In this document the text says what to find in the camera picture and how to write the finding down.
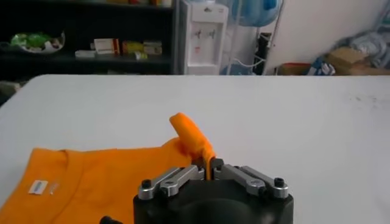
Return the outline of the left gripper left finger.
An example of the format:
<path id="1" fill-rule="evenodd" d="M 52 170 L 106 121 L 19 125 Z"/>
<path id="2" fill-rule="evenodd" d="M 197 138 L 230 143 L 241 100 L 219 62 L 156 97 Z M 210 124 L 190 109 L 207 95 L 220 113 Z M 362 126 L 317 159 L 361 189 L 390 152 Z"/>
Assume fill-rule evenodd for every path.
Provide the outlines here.
<path id="1" fill-rule="evenodd" d="M 147 167 L 142 169 L 137 199 L 153 200 L 157 197 L 181 200 L 203 200 L 210 180 L 210 166 L 194 163 L 186 166 Z"/>

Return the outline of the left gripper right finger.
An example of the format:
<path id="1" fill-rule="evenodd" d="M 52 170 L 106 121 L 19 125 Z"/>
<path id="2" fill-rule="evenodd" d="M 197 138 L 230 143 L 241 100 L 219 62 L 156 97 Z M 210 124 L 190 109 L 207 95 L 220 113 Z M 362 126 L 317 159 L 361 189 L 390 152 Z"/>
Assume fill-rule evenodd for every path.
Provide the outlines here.
<path id="1" fill-rule="evenodd" d="M 220 158 L 211 160 L 211 173 L 215 180 L 233 180 L 250 195 L 284 200 L 289 196 L 289 187 L 283 178 L 271 178 L 249 166 L 232 166 Z"/>

